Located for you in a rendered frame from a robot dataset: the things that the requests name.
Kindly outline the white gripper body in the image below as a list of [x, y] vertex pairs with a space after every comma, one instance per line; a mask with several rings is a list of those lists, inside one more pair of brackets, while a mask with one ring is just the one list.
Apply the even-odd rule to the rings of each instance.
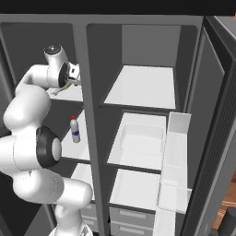
[[79, 78], [74, 79], [74, 78], [70, 77], [70, 78], [67, 79], [66, 82], [69, 83], [69, 84], [71, 84], [71, 85], [74, 85], [74, 86], [76, 86], [76, 87], [81, 85], [81, 81], [80, 81]]

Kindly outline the white freezer shelf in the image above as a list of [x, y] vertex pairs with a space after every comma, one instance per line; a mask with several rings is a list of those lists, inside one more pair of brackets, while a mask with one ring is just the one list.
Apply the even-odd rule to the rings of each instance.
[[71, 100], [71, 101], [82, 101], [82, 88], [80, 86], [70, 86], [68, 89], [60, 91], [57, 95], [54, 95], [55, 88], [48, 88], [47, 93], [52, 100]]
[[77, 121], [80, 142], [75, 143], [73, 141], [71, 131], [68, 131], [62, 140], [62, 154], [65, 158], [90, 160], [89, 142], [84, 112], [80, 113], [80, 115], [77, 117]]
[[89, 164], [78, 163], [71, 176], [72, 187], [70, 193], [74, 198], [82, 200], [85, 198], [87, 203], [95, 199], [91, 167]]

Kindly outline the grey-green frozen fish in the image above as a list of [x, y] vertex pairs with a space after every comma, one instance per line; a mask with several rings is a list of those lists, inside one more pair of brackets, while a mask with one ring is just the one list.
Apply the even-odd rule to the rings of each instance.
[[57, 90], [51, 92], [51, 95], [57, 96], [58, 93], [60, 93], [63, 90], [68, 89], [71, 86], [70, 83], [65, 84], [62, 88], [58, 88]]

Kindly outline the grey fridge freezer cabinet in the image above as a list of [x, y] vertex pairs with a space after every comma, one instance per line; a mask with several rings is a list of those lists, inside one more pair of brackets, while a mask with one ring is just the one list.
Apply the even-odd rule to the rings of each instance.
[[3, 46], [14, 79], [33, 60], [32, 44], [61, 43], [81, 65], [100, 236], [109, 236], [111, 231], [108, 192], [116, 169], [105, 160], [122, 109], [104, 101], [123, 66], [170, 66], [175, 75], [174, 109], [186, 111], [202, 22], [201, 17], [162, 15], [0, 16]]

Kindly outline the dark grey freezer door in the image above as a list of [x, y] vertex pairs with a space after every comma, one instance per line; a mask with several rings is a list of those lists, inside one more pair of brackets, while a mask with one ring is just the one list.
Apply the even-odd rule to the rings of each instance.
[[10, 134], [3, 121], [3, 115], [10, 101], [14, 98], [16, 80], [11, 72], [6, 44], [0, 25], [0, 137]]

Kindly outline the white fridge shelf with tray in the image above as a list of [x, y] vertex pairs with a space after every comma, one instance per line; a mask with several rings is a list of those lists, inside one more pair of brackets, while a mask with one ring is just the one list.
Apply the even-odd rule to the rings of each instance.
[[166, 117], [125, 112], [108, 158], [110, 164], [160, 170]]

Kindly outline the grey freezer drawer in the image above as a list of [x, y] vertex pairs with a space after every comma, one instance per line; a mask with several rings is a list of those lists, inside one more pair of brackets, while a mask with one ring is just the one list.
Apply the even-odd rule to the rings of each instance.
[[90, 227], [90, 229], [94, 232], [98, 232], [98, 221], [97, 221], [97, 213], [96, 213], [96, 205], [94, 203], [90, 203], [85, 208], [80, 210], [81, 216], [84, 219], [85, 223]]

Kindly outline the white fridge door bin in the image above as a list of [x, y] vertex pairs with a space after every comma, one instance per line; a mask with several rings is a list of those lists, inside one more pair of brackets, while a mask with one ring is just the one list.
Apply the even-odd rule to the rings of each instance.
[[170, 112], [152, 236], [175, 236], [176, 214], [185, 214], [192, 189], [187, 181], [187, 134], [191, 115]]

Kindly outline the grey fridge drawer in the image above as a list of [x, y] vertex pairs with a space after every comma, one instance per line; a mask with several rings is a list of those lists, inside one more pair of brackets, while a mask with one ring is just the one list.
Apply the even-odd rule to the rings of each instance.
[[153, 230], [140, 229], [120, 223], [111, 223], [112, 236], [152, 236]]
[[155, 215], [118, 207], [110, 207], [111, 221], [132, 224], [140, 227], [152, 228]]

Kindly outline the dark grey fridge door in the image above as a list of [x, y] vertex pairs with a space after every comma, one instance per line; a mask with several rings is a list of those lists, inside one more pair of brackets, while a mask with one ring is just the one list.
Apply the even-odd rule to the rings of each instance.
[[188, 180], [192, 189], [180, 236], [208, 236], [218, 207], [218, 175], [232, 175], [236, 142], [236, 41], [205, 17], [188, 112]]

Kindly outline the white bottle with red cap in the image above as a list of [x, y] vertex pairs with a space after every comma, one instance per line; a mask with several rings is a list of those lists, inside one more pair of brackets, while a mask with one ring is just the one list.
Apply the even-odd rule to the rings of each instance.
[[80, 142], [80, 133], [79, 133], [79, 128], [78, 128], [78, 122], [77, 122], [75, 116], [71, 117], [70, 130], [71, 130], [73, 142], [79, 143]]

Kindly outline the black cylinder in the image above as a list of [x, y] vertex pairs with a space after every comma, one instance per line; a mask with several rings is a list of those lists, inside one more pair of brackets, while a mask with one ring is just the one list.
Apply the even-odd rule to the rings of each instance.
[[236, 207], [229, 206], [218, 228], [218, 236], [231, 236], [236, 226]]

